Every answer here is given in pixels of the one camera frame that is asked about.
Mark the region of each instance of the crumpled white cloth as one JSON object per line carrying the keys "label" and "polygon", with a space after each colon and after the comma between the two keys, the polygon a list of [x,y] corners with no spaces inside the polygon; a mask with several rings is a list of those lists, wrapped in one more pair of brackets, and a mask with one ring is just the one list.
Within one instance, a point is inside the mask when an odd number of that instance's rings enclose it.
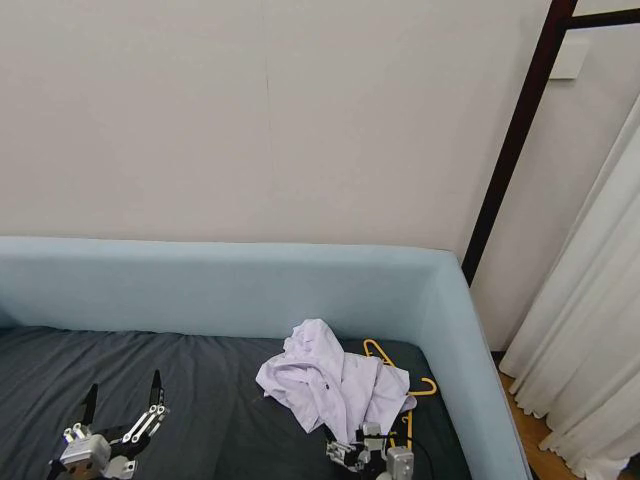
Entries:
{"label": "crumpled white cloth", "polygon": [[409,373],[376,357],[345,353],[329,326],[305,320],[284,341],[284,353],[265,362],[256,382],[264,396],[293,412],[307,432],[326,424],[336,439],[355,441],[362,422],[387,434],[400,412],[416,406]]}

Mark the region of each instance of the dark gray bed sheet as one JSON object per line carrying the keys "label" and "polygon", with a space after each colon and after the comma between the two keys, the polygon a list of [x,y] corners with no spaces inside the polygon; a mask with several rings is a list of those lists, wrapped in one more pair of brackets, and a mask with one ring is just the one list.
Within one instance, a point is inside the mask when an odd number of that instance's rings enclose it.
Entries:
{"label": "dark gray bed sheet", "polygon": [[[69,415],[99,383],[93,428],[134,421],[146,408],[158,368],[171,409],[138,457],[135,480],[353,478],[324,455],[324,434],[307,435],[291,412],[263,398],[259,366],[282,351],[282,340],[0,330],[0,478],[44,480],[61,450]],[[361,341],[342,342],[363,353]],[[431,376],[420,350],[381,342],[412,388]],[[440,395],[418,400],[414,437],[429,450],[435,478],[469,479],[460,444]],[[429,478],[415,449],[416,479]]]}

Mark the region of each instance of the yellow clothes hanger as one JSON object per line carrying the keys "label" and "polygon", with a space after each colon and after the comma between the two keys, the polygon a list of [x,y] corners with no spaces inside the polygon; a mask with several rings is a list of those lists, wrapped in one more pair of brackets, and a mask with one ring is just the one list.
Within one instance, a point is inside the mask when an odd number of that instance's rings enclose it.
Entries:
{"label": "yellow clothes hanger", "polygon": [[[370,349],[370,347],[373,347],[378,352],[378,354],[382,357],[382,363],[384,363],[385,365],[390,365],[392,367],[396,366],[396,364],[393,363],[393,361],[389,358],[389,356],[385,353],[382,347],[375,340],[371,338],[367,338],[365,339],[364,342],[362,342],[362,346],[364,347],[364,352],[367,355],[367,357],[374,356],[374,352],[371,351]],[[438,386],[436,385],[436,382],[434,382],[430,378],[422,377],[420,381],[431,385],[431,390],[424,390],[419,392],[410,391],[409,395],[412,395],[414,397],[426,397],[429,395],[435,395],[435,393],[438,391]],[[407,436],[409,438],[413,438],[413,411],[409,410],[405,415],[402,416],[401,421],[402,423],[407,425]],[[391,442],[392,447],[396,446],[396,442],[393,438],[390,438],[389,442]],[[411,440],[407,440],[407,448],[411,450]]]}

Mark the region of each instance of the light blue bed frame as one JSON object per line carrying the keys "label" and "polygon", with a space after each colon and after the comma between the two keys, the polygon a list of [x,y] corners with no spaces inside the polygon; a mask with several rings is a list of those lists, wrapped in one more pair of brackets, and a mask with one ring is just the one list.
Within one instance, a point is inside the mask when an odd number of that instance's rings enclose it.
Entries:
{"label": "light blue bed frame", "polygon": [[531,474],[454,255],[404,247],[0,237],[0,327],[418,345],[475,480]]}

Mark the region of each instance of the dark wooden frame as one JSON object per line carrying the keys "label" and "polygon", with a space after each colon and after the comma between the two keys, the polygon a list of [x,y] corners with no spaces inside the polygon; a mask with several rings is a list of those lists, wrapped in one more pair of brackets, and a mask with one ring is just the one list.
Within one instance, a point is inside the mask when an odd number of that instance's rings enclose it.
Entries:
{"label": "dark wooden frame", "polygon": [[469,285],[471,285],[480,264],[491,229],[500,211],[500,205],[540,105],[542,94],[565,33],[567,30],[579,28],[640,23],[640,8],[573,16],[577,2],[578,0],[552,0],[549,7],[549,13],[542,27],[536,50],[531,59],[524,85],[520,91],[511,123],[509,123],[498,161],[471,235],[469,247],[462,262],[462,271]]}

